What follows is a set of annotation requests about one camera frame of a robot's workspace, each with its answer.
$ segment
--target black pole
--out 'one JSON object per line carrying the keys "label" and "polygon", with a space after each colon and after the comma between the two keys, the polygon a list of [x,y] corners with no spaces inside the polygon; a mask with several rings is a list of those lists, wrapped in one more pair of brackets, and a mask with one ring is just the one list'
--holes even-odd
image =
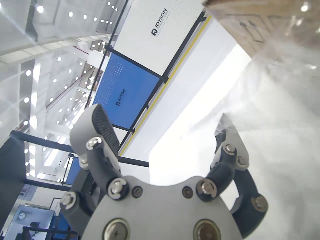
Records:
{"label": "black pole", "polygon": [[118,126],[118,125],[115,125],[115,124],[113,124],[112,126],[113,126],[114,128],[118,128],[118,129],[121,129],[121,130],[130,132],[130,133],[134,133],[134,132],[135,132],[135,129],[128,129],[128,128],[121,127],[121,126]]}
{"label": "black pole", "polygon": [[71,187],[67,186],[61,186],[61,185],[55,185],[55,184],[49,184],[49,183],[44,183],[40,181],[35,181],[32,179],[25,179],[23,181],[24,184],[32,185],[32,186],[37,186],[41,188],[46,188],[46,189],[51,189],[51,190],[56,190],[56,191],[70,191]]}
{"label": "black pole", "polygon": [[[121,13],[120,13],[120,15],[119,15],[119,18],[118,18],[118,20],[117,20],[117,23],[115,24],[115,27],[114,27],[113,32],[112,32],[112,35],[111,35],[111,37],[110,37],[109,43],[108,43],[108,45],[105,47],[106,51],[105,51],[105,53],[104,53],[104,55],[103,55],[101,64],[100,64],[99,69],[98,69],[98,71],[97,71],[97,75],[96,75],[96,77],[94,78],[93,85],[95,85],[96,82],[97,82],[98,75],[99,75],[99,73],[100,73],[100,71],[101,71],[101,67],[102,67],[103,62],[104,62],[104,60],[105,60],[105,58],[106,58],[107,52],[108,52],[108,50],[110,49],[112,39],[113,39],[113,37],[115,36],[116,30],[117,30],[118,25],[119,25],[119,23],[120,23],[121,17],[123,16],[123,14],[124,14],[124,12],[125,12],[125,8],[126,8],[128,2],[129,2],[129,0],[126,0],[126,2],[124,3],[124,6],[123,6],[123,8],[122,8],[122,10],[121,10]],[[84,107],[85,109],[87,109],[88,106],[89,106],[89,100],[90,100],[90,98],[91,98],[91,95],[92,95],[92,92],[93,92],[93,91],[94,91],[94,87],[92,87],[91,90],[90,90],[90,94],[89,94],[89,97],[88,97],[88,101],[87,101],[87,103],[86,103],[86,105],[85,105],[85,107]]]}
{"label": "black pole", "polygon": [[23,231],[33,231],[33,232],[43,232],[43,233],[56,233],[56,234],[66,234],[66,235],[78,235],[77,232],[74,231],[61,231],[61,230],[54,230],[54,229],[41,229],[41,228],[33,228],[24,226],[22,228]]}
{"label": "black pole", "polygon": [[71,158],[69,157],[69,159],[68,159],[68,164],[66,165],[65,172],[64,172],[64,175],[63,175],[62,183],[64,183],[64,178],[65,178],[65,176],[66,176],[66,174],[67,174],[67,170],[68,170],[68,166],[69,166],[70,159],[71,159]]}
{"label": "black pole", "polygon": [[[29,142],[29,143],[32,143],[32,144],[35,144],[35,145],[41,145],[41,146],[44,146],[44,147],[47,147],[47,148],[58,149],[58,150],[61,150],[61,151],[65,151],[65,152],[69,152],[69,153],[75,154],[75,152],[73,151],[73,149],[72,149],[72,147],[70,145],[59,144],[57,142],[53,142],[53,141],[50,141],[50,140],[44,140],[42,138],[35,137],[35,136],[32,136],[32,135],[28,135],[28,134],[23,134],[23,133],[17,132],[17,131],[12,131],[10,133],[10,136],[13,137],[13,138],[19,139],[21,141],[26,141],[26,142]],[[141,166],[141,167],[149,167],[149,163],[146,162],[146,161],[135,160],[135,159],[126,158],[126,157],[122,157],[122,156],[120,156],[118,158],[118,160],[119,160],[120,163],[136,165],[136,166]]]}
{"label": "black pole", "polygon": [[75,154],[75,152],[73,151],[73,149],[69,145],[59,144],[57,142],[50,141],[50,140],[44,140],[42,138],[35,137],[32,135],[28,135],[28,134],[24,134],[24,133],[21,133],[18,131],[11,131],[10,136],[13,138],[17,138],[21,141],[25,141],[25,142],[40,145],[43,147],[47,147],[47,148],[51,148],[51,149],[58,149],[61,151]]}
{"label": "black pole", "polygon": [[129,165],[135,165],[135,166],[140,166],[140,167],[149,167],[149,162],[146,161],[141,161],[141,160],[136,160],[136,159],[131,159],[127,157],[119,157],[119,162],[124,163],[124,164],[129,164]]}

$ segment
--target white wall panel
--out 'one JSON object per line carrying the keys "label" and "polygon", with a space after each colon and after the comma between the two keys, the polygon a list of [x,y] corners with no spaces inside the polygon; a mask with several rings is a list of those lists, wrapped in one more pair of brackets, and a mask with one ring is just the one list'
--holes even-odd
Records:
{"label": "white wall panel", "polygon": [[134,0],[114,49],[162,75],[202,12],[202,1]]}
{"label": "white wall panel", "polygon": [[123,156],[149,161],[153,147],[235,47],[235,40],[217,21],[208,25]]}
{"label": "white wall panel", "polygon": [[115,135],[117,136],[117,138],[121,144],[121,142],[123,141],[123,139],[125,138],[125,136],[128,132],[125,130],[121,130],[119,128],[115,128],[115,127],[113,128],[113,130],[115,131]]}

